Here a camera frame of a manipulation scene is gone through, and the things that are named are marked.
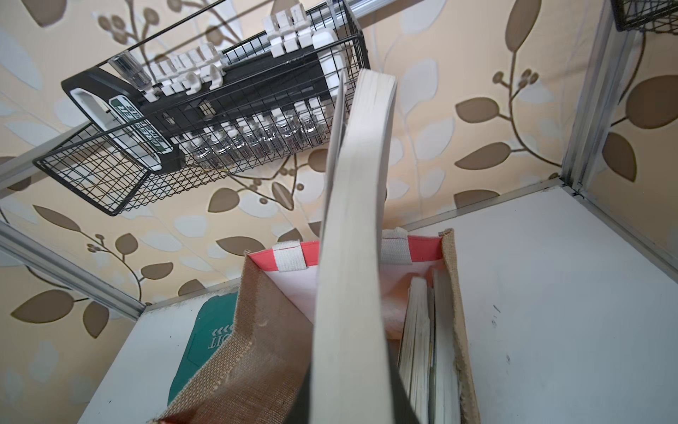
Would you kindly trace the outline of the yellow cartoon book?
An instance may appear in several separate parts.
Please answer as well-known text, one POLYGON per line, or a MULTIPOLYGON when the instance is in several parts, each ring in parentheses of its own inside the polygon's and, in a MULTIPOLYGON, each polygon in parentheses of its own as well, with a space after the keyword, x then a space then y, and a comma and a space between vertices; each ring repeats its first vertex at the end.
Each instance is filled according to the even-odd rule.
POLYGON ((409 289, 398 369, 419 423, 428 423, 431 323, 429 289, 423 277, 413 277, 409 289))

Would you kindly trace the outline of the blue book yellow label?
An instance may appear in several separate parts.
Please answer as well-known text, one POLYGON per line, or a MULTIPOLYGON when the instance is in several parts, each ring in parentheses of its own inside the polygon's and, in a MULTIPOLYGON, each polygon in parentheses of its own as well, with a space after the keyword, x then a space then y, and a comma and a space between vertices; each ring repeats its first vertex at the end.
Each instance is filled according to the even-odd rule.
POLYGON ((454 303, 450 275, 434 269, 434 365, 433 423, 461 420, 457 352, 454 339, 454 303))

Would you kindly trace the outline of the burlap canvas bag red front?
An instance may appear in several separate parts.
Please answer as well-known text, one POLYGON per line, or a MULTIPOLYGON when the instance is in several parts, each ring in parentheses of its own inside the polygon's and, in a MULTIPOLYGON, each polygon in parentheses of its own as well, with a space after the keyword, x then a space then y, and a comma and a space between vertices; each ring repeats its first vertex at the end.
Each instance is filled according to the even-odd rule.
MULTIPOLYGON (((312 360, 319 242, 286 242, 245 259, 233 331, 160 415, 162 423, 289 423, 287 416, 312 360)), ((381 315, 397 374, 413 277, 427 281, 431 323, 429 413, 433 423, 434 269, 450 275, 454 303, 461 423, 480 411, 471 371, 455 235, 385 231, 381 248, 381 315)))

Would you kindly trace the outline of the black wolf cover book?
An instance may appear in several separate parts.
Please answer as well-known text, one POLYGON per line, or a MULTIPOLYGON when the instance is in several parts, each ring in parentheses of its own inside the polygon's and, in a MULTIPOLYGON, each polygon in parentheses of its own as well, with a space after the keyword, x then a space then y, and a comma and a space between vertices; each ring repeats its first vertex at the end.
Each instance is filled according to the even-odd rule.
POLYGON ((328 150, 312 360, 289 423, 413 423, 388 350, 380 259, 397 81, 359 73, 328 150))

